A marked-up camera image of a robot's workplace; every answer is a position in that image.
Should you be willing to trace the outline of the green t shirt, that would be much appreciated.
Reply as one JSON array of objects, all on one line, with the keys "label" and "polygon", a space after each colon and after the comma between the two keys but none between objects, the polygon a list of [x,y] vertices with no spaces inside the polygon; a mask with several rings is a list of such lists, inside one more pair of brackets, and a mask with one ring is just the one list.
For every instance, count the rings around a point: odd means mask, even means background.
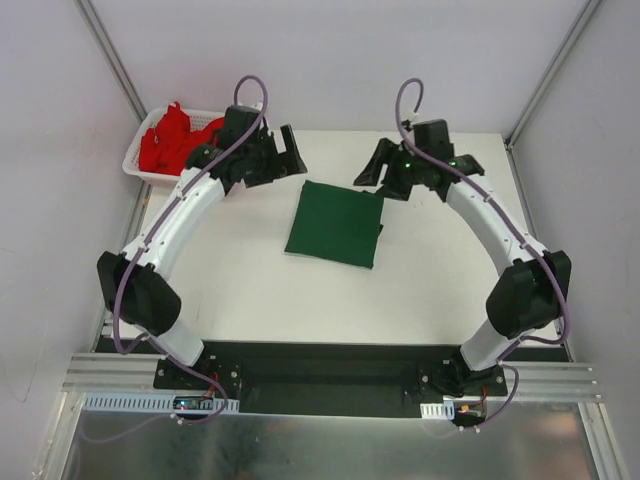
[{"label": "green t shirt", "polygon": [[383,206],[373,193],[306,181],[285,251],[371,269]]}]

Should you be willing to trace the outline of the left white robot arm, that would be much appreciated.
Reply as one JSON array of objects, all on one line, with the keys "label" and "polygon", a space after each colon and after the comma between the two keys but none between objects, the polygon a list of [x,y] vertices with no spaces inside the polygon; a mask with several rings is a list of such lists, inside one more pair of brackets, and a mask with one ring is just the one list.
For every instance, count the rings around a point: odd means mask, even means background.
[{"label": "left white robot arm", "polygon": [[127,323],[179,362],[177,377],[192,389],[205,386],[212,366],[205,345],[183,319],[182,301],[169,280],[183,248],[208,211],[238,183],[248,188],[307,171],[292,127],[284,142],[255,108],[232,105],[210,143],[196,146],[171,194],[139,236],[121,252],[104,252],[97,272],[113,325]]}]

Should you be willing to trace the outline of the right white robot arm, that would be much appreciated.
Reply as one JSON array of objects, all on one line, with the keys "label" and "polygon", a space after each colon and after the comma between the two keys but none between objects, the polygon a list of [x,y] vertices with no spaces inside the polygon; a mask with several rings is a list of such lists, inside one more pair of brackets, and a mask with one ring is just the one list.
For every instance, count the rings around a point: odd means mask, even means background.
[{"label": "right white robot arm", "polygon": [[524,231],[495,195],[484,168],[471,155],[455,155],[443,120],[401,124],[415,140],[378,141],[357,186],[406,201],[415,186],[436,193],[470,227],[488,253],[498,280],[486,302],[486,320],[452,357],[428,374],[432,389],[453,397],[481,388],[522,341],[562,316],[571,261]]}]

